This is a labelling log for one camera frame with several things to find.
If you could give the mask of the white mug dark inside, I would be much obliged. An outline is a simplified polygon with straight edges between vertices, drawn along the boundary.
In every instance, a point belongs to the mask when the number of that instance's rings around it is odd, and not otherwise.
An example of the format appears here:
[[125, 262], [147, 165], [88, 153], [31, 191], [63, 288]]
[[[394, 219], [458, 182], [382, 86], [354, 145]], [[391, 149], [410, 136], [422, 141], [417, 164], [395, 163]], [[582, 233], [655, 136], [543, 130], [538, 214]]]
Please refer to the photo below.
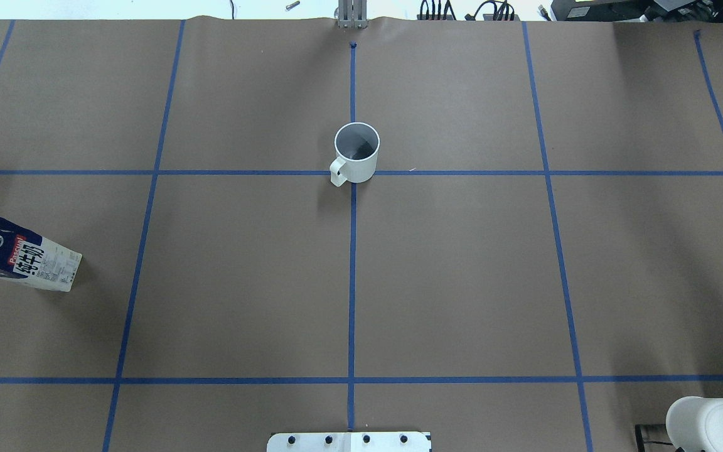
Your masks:
[[364, 183], [373, 177], [380, 149], [380, 136], [373, 126], [347, 123], [336, 132], [333, 144], [336, 157], [329, 167], [333, 186]]

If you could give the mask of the white cup on rack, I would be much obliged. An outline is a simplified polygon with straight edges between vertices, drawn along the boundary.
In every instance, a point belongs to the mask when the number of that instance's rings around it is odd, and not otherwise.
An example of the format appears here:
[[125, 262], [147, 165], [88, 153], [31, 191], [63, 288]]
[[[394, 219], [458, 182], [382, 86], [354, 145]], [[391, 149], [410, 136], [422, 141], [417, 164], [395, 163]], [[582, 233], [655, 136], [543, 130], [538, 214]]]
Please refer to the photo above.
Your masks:
[[683, 451], [723, 451], [723, 398], [681, 397], [668, 409], [665, 426]]

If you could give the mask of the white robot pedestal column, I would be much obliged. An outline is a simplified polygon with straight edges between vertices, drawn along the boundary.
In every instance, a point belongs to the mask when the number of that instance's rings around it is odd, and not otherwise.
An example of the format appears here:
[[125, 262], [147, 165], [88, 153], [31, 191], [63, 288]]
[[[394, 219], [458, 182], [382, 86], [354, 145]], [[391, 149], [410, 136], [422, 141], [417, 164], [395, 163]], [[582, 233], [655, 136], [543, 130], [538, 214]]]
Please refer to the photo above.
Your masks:
[[419, 431], [279, 433], [267, 451], [431, 451], [431, 434]]

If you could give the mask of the aluminium frame post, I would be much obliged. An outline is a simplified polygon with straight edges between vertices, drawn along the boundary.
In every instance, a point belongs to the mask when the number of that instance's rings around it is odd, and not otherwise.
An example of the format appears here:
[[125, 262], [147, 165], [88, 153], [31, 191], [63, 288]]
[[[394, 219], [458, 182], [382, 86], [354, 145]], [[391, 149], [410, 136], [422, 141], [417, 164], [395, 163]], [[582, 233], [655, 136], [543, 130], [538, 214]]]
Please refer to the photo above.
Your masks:
[[367, 0], [339, 0], [335, 11], [336, 24], [342, 29], [365, 29], [369, 25]]

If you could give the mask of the blue white milk carton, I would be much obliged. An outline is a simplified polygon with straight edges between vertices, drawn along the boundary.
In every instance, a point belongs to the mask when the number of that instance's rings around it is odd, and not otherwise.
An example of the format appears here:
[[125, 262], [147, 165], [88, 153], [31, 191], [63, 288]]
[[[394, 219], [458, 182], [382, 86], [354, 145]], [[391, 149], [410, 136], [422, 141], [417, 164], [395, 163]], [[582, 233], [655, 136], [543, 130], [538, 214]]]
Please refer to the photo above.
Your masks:
[[0, 279], [67, 293], [81, 261], [79, 252], [0, 217]]

